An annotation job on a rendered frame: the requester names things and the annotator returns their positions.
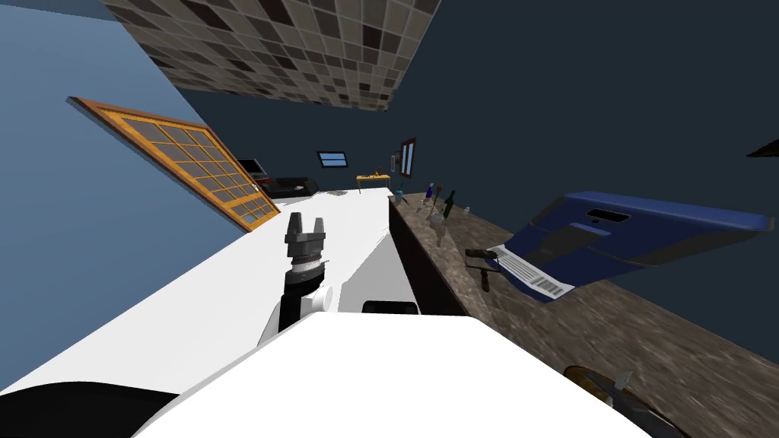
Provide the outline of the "red framed window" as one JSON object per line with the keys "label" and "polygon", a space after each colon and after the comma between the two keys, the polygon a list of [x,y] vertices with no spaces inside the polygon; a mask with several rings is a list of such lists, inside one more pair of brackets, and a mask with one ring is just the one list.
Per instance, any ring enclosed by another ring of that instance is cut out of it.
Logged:
{"label": "red framed window", "polygon": [[400,151],[400,176],[412,178],[412,168],[415,159],[416,138],[410,138],[401,144]]}

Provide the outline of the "orange framed window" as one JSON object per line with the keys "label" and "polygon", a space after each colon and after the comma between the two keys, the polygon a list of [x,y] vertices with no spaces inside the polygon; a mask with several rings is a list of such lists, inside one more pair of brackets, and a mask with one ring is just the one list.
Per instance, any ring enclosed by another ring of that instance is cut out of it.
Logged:
{"label": "orange framed window", "polygon": [[280,214],[207,125],[79,97],[72,101],[246,232]]}

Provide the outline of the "clear glass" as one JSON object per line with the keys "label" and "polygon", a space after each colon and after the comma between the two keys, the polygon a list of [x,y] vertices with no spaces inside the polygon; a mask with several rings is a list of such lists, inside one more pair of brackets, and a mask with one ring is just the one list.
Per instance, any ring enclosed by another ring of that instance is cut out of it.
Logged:
{"label": "clear glass", "polygon": [[435,207],[431,208],[431,213],[428,215],[428,225],[435,232],[436,246],[441,247],[444,237],[446,236],[447,228],[445,217]]}

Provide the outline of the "yellow table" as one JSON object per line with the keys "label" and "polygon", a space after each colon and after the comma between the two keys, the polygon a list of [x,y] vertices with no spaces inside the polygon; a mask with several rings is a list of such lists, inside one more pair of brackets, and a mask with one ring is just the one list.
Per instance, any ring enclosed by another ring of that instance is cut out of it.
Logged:
{"label": "yellow table", "polygon": [[358,192],[361,193],[362,190],[362,183],[368,183],[368,182],[385,182],[386,188],[390,189],[391,186],[391,176],[390,175],[384,175],[384,174],[378,174],[375,173],[373,175],[358,175],[356,176],[356,184],[358,188]]}

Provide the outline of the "black sofa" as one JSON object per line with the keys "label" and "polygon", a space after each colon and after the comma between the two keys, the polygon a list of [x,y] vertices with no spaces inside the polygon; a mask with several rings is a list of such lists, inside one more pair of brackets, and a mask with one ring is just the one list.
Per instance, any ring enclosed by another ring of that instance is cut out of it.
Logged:
{"label": "black sofa", "polygon": [[316,181],[307,177],[269,179],[261,187],[272,199],[312,196],[319,191]]}

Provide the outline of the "black handled tool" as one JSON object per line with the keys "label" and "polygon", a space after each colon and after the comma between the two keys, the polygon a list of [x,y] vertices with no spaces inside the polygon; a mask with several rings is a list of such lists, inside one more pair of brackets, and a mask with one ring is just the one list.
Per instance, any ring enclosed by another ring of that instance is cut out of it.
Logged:
{"label": "black handled tool", "polygon": [[465,257],[466,257],[466,268],[472,268],[479,270],[480,276],[481,276],[481,288],[484,292],[489,293],[490,292],[490,284],[488,279],[488,274],[490,272],[497,272],[500,273],[501,270],[493,269],[489,267],[489,265],[485,265],[484,263],[480,265],[474,265],[469,262],[470,259],[481,259],[481,260],[492,260],[495,261],[498,258],[498,254],[495,251],[488,250],[488,249],[465,249],[464,250]]}

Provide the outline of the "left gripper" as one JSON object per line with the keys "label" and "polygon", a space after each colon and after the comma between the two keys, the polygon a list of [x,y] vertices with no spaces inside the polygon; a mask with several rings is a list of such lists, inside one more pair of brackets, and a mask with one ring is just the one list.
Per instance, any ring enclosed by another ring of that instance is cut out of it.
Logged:
{"label": "left gripper", "polygon": [[292,212],[290,215],[290,233],[285,237],[287,244],[287,257],[300,259],[319,255],[324,246],[326,238],[324,230],[324,220],[316,218],[314,222],[314,233],[302,233],[303,222],[300,212]]}

